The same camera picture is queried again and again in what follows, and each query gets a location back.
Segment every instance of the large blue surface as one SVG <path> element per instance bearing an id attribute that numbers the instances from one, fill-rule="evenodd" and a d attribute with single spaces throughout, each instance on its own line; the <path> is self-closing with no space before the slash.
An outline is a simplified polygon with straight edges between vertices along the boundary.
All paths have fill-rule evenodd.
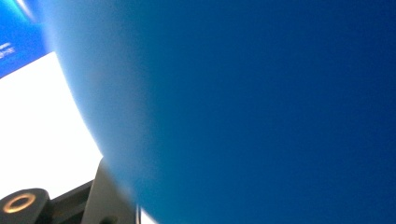
<path id="1" fill-rule="evenodd" d="M 36 0 L 19 2 L 28 14 L 18 1 L 0 1 L 0 78 L 50 51 L 43 40 Z"/>
<path id="2" fill-rule="evenodd" d="M 112 174 L 161 223 L 395 223 L 395 4 L 44 8 Z"/>

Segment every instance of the blurry blue object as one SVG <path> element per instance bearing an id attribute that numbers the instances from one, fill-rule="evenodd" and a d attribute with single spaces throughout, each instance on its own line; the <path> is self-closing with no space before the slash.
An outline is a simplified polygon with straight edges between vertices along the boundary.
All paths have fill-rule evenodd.
<path id="1" fill-rule="evenodd" d="M 395 1 L 43 2 L 111 173 L 160 223 L 396 223 Z"/>
<path id="2" fill-rule="evenodd" d="M 46 55 L 36 1 L 0 2 L 0 78 Z"/>

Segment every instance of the round hole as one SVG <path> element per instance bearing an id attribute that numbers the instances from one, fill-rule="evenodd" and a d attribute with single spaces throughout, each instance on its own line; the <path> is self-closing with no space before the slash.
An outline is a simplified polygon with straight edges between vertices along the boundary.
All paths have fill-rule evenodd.
<path id="1" fill-rule="evenodd" d="M 114 216 L 104 217 L 99 224 L 116 224 L 119 219 Z"/>
<path id="2" fill-rule="evenodd" d="M 23 193 L 9 200 L 3 207 L 5 213 L 16 213 L 29 207 L 35 201 L 32 193 Z"/>

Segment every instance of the black bracket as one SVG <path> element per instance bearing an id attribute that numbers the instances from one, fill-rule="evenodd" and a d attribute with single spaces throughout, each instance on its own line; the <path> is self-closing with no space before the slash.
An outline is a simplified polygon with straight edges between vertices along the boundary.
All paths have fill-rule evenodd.
<path id="1" fill-rule="evenodd" d="M 101 161 L 96 177 L 50 200 L 44 189 L 23 189 L 0 201 L 1 224 L 140 224 L 140 211 L 117 190 Z"/>

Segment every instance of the brass screw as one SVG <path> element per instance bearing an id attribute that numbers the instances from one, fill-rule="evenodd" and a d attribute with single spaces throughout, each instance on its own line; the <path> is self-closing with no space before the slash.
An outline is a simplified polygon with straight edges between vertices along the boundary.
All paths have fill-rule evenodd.
<path id="1" fill-rule="evenodd" d="M 14 203 L 21 199 L 27 199 L 26 202 L 22 204 L 15 205 Z M 5 213 L 17 213 L 27 207 L 29 207 L 35 201 L 35 195 L 32 193 L 23 193 L 9 200 L 3 207 Z"/>

